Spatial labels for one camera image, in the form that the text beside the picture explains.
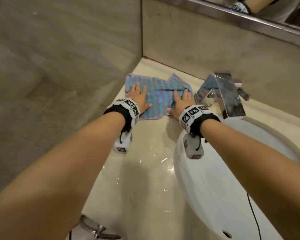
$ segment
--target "striped cloth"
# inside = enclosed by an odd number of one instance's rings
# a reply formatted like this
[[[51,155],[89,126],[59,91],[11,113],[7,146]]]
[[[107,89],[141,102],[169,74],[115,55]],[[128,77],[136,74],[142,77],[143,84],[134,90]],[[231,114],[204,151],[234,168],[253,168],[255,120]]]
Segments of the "striped cloth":
[[[152,108],[149,108],[141,116],[140,120],[158,120],[164,115],[170,115],[167,112],[167,108],[174,108],[173,91],[177,90],[179,96],[183,95],[184,90],[187,88],[191,93],[191,86],[178,77],[175,73],[171,75],[168,81],[149,76],[139,76],[129,74],[126,77],[125,84],[125,96],[128,96],[128,92],[131,90],[132,85],[137,82],[140,83],[141,89],[144,85],[147,86],[147,96],[145,102],[152,104]]]

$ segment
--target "cloth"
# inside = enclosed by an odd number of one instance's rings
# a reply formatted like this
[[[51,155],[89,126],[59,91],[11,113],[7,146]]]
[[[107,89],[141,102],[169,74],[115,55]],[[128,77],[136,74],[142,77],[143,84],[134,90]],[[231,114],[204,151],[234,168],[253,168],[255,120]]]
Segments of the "cloth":
[[[145,102],[152,104],[152,108],[146,110],[141,116],[140,120],[158,120],[164,115],[170,115],[167,112],[167,108],[173,108],[175,106],[173,100],[173,91],[177,90],[178,95],[181,97],[184,90],[187,88],[191,93],[191,86],[178,77],[175,73],[171,75],[168,81],[149,76],[139,76],[129,74],[126,77],[125,83],[125,96],[128,96],[128,92],[131,87],[137,82],[140,83],[141,91],[144,85],[147,86],[147,96]]]

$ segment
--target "countertop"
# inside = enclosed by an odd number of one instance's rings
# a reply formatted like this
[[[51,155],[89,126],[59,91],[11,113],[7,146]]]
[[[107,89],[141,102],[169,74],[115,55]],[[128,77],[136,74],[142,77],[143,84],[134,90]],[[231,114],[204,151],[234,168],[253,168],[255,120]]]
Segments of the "countertop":
[[[176,73],[194,92],[203,83],[144,58],[132,73],[165,80]],[[115,99],[123,97],[124,87]],[[272,131],[300,158],[300,118],[253,99],[242,103],[246,120]],[[210,109],[220,114],[217,105]],[[82,213],[129,240],[219,239],[195,215],[179,189],[173,153],[181,131],[179,123],[168,116],[139,121],[132,130],[130,152],[109,155]]]

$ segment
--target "white sink basin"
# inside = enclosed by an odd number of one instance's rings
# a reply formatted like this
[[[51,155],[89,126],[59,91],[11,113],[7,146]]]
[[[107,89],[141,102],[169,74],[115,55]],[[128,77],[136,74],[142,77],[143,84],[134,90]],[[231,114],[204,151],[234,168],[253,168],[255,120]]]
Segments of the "white sink basin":
[[[297,155],[277,137],[245,120],[223,123],[298,161]],[[190,160],[182,144],[183,131],[177,141],[174,168],[181,189],[193,211],[215,233],[229,239],[223,231],[238,240],[258,240],[259,233],[248,202],[247,193],[221,157],[209,143],[202,145],[204,156]],[[263,239],[282,239],[258,206],[250,198]]]

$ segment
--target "backsplash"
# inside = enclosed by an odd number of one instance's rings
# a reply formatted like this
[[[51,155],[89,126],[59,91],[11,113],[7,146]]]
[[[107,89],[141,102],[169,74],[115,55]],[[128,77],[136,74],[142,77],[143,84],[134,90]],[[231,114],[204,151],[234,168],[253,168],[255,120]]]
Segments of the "backsplash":
[[[231,72],[251,97],[300,117],[300,47],[143,0],[143,55],[205,79]]]

